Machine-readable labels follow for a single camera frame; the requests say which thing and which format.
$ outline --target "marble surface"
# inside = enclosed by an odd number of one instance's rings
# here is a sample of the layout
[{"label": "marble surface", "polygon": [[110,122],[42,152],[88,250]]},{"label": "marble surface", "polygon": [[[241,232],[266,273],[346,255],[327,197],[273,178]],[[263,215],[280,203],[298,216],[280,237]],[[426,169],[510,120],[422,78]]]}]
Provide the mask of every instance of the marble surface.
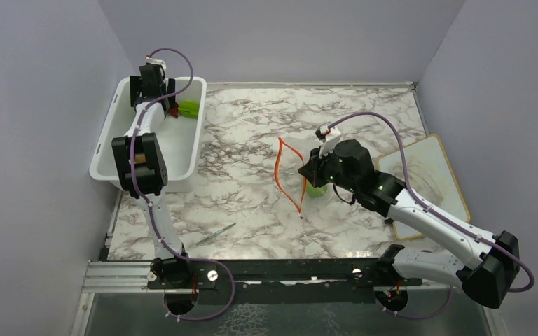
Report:
[{"label": "marble surface", "polygon": [[[273,174],[278,137],[312,141],[321,124],[365,110],[389,118],[405,144],[425,137],[412,92],[406,88],[210,90],[197,187],[188,193],[166,194],[174,226],[189,255],[219,259],[353,258],[384,252],[396,238],[380,215],[342,203],[329,189],[323,197],[306,197],[301,218],[277,188]],[[393,134],[376,118],[354,118],[339,129],[346,139],[360,141],[373,158],[396,149]],[[231,223],[236,225],[196,245]],[[427,238],[404,244],[441,250]],[[143,213],[125,194],[108,259],[152,258],[153,243]]]}]

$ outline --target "orange strip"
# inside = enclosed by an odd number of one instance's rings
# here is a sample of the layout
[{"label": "orange strip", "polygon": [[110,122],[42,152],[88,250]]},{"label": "orange strip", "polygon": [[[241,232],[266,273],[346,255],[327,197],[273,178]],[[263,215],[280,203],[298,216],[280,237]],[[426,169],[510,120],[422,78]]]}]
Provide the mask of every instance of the orange strip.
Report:
[{"label": "orange strip", "polygon": [[273,176],[275,177],[275,182],[277,184],[277,187],[282,191],[282,193],[284,193],[284,195],[286,195],[286,197],[288,197],[288,199],[294,203],[294,206],[296,207],[296,209],[298,209],[298,213],[301,213],[302,212],[302,202],[304,201],[304,194],[306,193],[306,178],[302,178],[302,197],[300,197],[300,205],[298,205],[298,203],[296,203],[296,201],[294,201],[293,198],[290,197],[290,195],[287,194],[287,192],[285,192],[284,188],[282,188],[282,184],[280,183],[280,178],[278,177],[278,174],[279,174],[279,170],[280,170],[280,161],[282,159],[282,152],[283,152],[283,149],[284,149],[284,146],[286,146],[287,148],[291,149],[295,154],[297,154],[297,156],[300,158],[300,161],[302,161],[302,164],[304,165],[304,158],[302,156],[302,154],[297,151],[294,147],[288,145],[287,143],[285,143],[283,141],[282,138],[278,138],[280,140],[280,151],[277,153],[277,159],[275,161],[275,168],[273,169]]}]

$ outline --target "white cutting board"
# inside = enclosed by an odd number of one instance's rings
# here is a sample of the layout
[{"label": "white cutting board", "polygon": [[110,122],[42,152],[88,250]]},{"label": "white cutting board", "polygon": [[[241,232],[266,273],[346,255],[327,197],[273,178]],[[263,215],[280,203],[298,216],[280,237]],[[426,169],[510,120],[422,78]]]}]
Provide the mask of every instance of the white cutting board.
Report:
[{"label": "white cutting board", "polygon": [[[412,188],[426,200],[448,211],[455,217],[469,222],[471,216],[461,195],[461,190],[450,167],[442,141],[435,135],[429,135],[405,146],[405,156],[409,170],[409,182]],[[379,157],[377,169],[399,179],[404,179],[399,151]],[[395,235],[399,240],[421,237],[413,228],[400,223],[393,223]]]}]

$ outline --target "gray wall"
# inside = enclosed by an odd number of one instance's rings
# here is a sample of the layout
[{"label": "gray wall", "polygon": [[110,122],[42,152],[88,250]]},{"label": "gray wall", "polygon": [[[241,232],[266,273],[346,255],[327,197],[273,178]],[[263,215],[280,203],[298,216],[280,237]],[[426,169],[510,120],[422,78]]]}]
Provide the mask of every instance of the gray wall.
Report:
[{"label": "gray wall", "polygon": [[473,223],[520,238],[537,284],[502,311],[511,335],[538,335],[538,0],[466,0],[418,94]]},{"label": "gray wall", "polygon": [[394,82],[422,78],[463,0],[99,2],[134,67],[171,46],[208,81]]},{"label": "gray wall", "polygon": [[0,1],[0,335],[69,334],[115,195],[88,166],[130,72],[95,0]]}]

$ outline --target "white plastic bin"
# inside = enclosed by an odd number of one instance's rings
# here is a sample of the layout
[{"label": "white plastic bin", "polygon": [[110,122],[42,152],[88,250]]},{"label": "white plastic bin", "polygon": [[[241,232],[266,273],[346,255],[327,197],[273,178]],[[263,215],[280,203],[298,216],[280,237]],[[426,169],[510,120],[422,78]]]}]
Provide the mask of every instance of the white plastic bin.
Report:
[{"label": "white plastic bin", "polygon": [[[176,88],[180,90],[188,82],[188,77],[178,77]],[[193,177],[197,174],[201,153],[201,131],[205,120],[205,93],[207,82],[195,77],[191,86],[177,95],[176,101],[187,100],[199,103],[198,118],[176,119],[167,117],[156,132],[160,150],[168,171],[167,191],[184,192],[193,189]],[[123,79],[116,88],[110,104],[102,133],[90,165],[90,175],[98,181],[108,181],[121,189],[112,153],[112,139],[123,136],[135,119],[135,110],[130,105],[129,78]]]}]

